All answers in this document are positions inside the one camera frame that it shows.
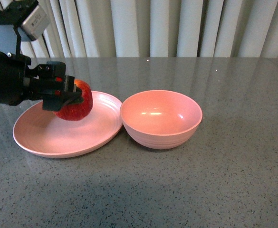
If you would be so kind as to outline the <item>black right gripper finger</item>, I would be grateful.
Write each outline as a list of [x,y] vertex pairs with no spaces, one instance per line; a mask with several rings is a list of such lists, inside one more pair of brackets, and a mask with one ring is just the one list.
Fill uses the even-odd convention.
[[80,104],[84,101],[82,90],[76,89],[74,92],[60,92],[60,94],[44,94],[42,96],[42,109],[46,111],[60,111],[66,105]]

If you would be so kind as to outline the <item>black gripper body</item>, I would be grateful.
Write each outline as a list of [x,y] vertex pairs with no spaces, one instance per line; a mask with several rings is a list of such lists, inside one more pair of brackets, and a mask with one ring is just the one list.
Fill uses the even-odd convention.
[[31,59],[0,52],[0,104],[18,105],[25,100],[42,100],[44,94],[60,94],[48,88],[46,63],[29,68]]

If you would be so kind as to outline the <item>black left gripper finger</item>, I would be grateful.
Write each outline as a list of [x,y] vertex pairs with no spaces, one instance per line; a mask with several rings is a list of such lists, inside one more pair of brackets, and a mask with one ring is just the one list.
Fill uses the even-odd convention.
[[61,92],[74,92],[73,76],[66,75],[66,64],[58,61],[48,61],[46,63],[46,79],[48,88]]

